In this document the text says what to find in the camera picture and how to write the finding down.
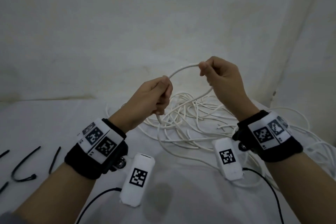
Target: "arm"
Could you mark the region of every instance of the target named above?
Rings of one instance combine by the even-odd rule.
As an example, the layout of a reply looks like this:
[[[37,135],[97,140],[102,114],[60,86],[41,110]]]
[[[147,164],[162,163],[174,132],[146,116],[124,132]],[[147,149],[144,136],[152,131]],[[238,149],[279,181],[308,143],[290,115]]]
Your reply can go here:
[[[212,57],[199,64],[200,75],[207,77],[218,99],[238,121],[258,113],[247,97],[236,65]],[[336,182],[306,154],[294,154],[266,163],[280,191],[301,223],[329,224],[335,221]]]
[[[164,114],[172,90],[166,76],[145,82],[109,120],[127,133],[152,113]],[[95,180],[79,175],[63,163],[15,214],[31,224],[73,224],[94,184]]]

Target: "person's left arm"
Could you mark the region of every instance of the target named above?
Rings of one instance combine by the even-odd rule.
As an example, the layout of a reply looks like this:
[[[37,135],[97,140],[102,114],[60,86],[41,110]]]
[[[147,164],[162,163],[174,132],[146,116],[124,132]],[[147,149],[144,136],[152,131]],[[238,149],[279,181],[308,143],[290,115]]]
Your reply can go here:
[[[127,133],[151,114],[163,115],[172,90],[166,76],[145,82],[109,121]],[[14,214],[31,224],[73,224],[94,184],[63,163]]]

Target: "wrist-mounted device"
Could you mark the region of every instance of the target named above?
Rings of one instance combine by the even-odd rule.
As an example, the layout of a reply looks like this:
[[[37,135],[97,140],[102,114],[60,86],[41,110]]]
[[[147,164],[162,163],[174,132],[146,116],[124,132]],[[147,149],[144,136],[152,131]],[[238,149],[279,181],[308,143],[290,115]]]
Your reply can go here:
[[[108,170],[126,165],[122,157],[128,154],[126,134],[107,119],[97,119],[77,135],[78,143],[65,156],[65,163],[77,173],[98,179]]]
[[[239,122],[232,139],[239,140],[239,149],[251,150],[265,162],[278,162],[303,151],[291,135],[288,124],[275,112],[259,113]]]

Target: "white wall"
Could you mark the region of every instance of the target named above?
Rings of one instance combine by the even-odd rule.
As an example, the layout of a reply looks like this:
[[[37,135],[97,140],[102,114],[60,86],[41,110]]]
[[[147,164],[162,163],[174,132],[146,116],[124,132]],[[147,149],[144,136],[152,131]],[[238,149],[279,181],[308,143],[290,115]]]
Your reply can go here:
[[[336,143],[336,2],[316,0],[303,26],[272,106],[298,109],[312,131]],[[284,113],[301,124],[298,116]]]
[[[212,55],[255,96],[290,0],[0,0],[0,100],[129,96]],[[175,89],[208,88],[196,69]]]

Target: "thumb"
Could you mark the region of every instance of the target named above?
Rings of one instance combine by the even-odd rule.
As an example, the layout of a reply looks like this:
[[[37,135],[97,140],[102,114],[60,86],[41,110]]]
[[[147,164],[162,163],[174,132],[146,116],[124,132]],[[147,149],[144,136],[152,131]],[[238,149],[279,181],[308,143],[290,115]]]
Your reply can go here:
[[[219,75],[208,63],[202,61],[198,67],[201,70],[201,75],[205,75],[209,83],[214,83],[218,79]]]
[[[154,96],[159,98],[169,86],[169,78],[163,76],[162,79],[157,83],[157,85],[151,90],[154,93]]]

